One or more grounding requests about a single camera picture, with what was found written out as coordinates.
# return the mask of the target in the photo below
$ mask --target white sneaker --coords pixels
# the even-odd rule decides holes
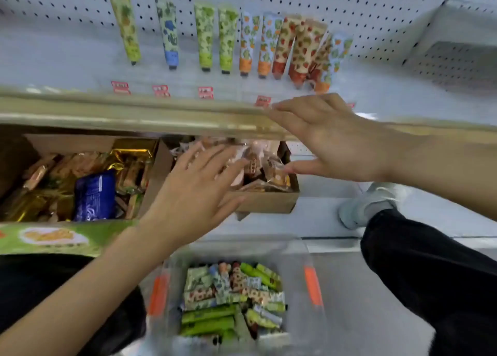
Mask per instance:
[[[410,188],[402,184],[374,182],[363,195],[350,199],[339,207],[339,218],[349,229],[364,227],[370,220],[365,213],[366,207],[372,203],[388,202],[392,207],[397,208],[410,192]]]

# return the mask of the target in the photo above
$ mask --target person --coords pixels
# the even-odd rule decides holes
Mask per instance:
[[[290,173],[377,182],[347,202],[339,217],[366,227],[361,250],[369,267],[408,309],[435,328],[431,355],[495,354],[497,262],[398,211],[407,185],[497,220],[497,148],[415,136],[355,115],[337,94],[275,104],[267,116],[316,156]],[[0,336],[0,354],[75,355],[120,302],[179,247],[208,233],[242,198],[222,202],[240,160],[216,175],[233,147],[191,148],[177,161],[136,226]],[[85,290],[98,286],[97,290]]]

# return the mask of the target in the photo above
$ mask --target red price label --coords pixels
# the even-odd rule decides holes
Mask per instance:
[[[198,87],[198,97],[203,100],[214,100],[214,88]]]
[[[257,100],[255,101],[255,106],[261,108],[267,108],[271,103],[271,97],[265,95],[258,95]]]
[[[130,95],[129,84],[124,81],[111,81],[114,93],[120,93],[123,95]]]
[[[167,85],[152,85],[152,90],[156,97],[171,97]]]

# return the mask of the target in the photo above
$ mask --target plastic bin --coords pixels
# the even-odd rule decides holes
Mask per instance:
[[[187,346],[179,341],[186,271],[192,265],[220,261],[262,263],[280,274],[288,310],[283,313],[283,329],[288,333],[277,342],[257,341],[251,347],[218,352]],[[169,275],[165,309],[150,321],[148,336],[154,354],[172,356],[222,355],[320,355],[326,350],[326,316],[319,283],[307,246],[299,238],[244,237],[211,238],[197,241],[175,252],[164,264]]]

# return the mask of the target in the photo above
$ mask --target finger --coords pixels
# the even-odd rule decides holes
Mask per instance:
[[[310,174],[321,177],[329,176],[329,169],[320,159],[292,161],[285,165],[284,170],[287,173],[294,174]]]
[[[352,111],[352,109],[347,106],[347,103],[343,100],[343,98],[337,93],[328,93],[326,95],[320,95],[319,97],[335,110],[345,110],[347,112]]]
[[[178,158],[178,161],[176,162],[176,165],[174,166],[174,168],[175,169],[179,168],[179,169],[183,169],[183,170],[188,168],[188,164],[190,163],[190,161],[195,158],[195,153],[197,153],[198,151],[201,151],[203,148],[204,147],[203,147],[201,142],[198,142],[198,143],[194,144],[193,146],[191,146],[188,149],[188,151],[183,153]]]
[[[231,199],[229,202],[226,204],[223,204],[222,206],[219,206],[218,211],[212,218],[212,227],[215,228],[219,224],[221,224],[226,218],[231,215],[233,212],[235,212],[238,207],[244,202],[245,197],[244,196],[239,196],[236,198]]]
[[[288,130],[290,133],[294,134],[299,139],[304,136],[305,131],[309,126],[306,121],[290,112],[281,112],[279,110],[271,108],[264,109],[264,112],[269,117],[269,119],[275,121],[277,124]]]
[[[234,164],[229,165],[216,179],[216,184],[221,188],[224,193],[227,191],[235,178],[240,174],[245,165],[247,165],[249,161],[247,159],[240,159],[236,161]]]
[[[193,171],[201,170],[204,166],[207,165],[207,163],[210,161],[210,159],[213,156],[218,154],[225,147],[226,147],[226,145],[221,144],[221,145],[217,145],[215,147],[209,148],[203,152],[200,152],[200,154],[195,158],[195,160],[191,163],[191,165],[188,169],[193,170]]]
[[[215,155],[202,169],[202,174],[208,179],[214,179],[216,175],[226,166],[229,159],[233,158],[238,147],[227,147],[223,151]]]
[[[315,97],[315,95],[296,97],[291,100],[277,102],[273,105],[273,108],[281,112],[293,113],[308,123],[314,123],[323,117],[319,107],[314,103],[316,101],[313,101]]]

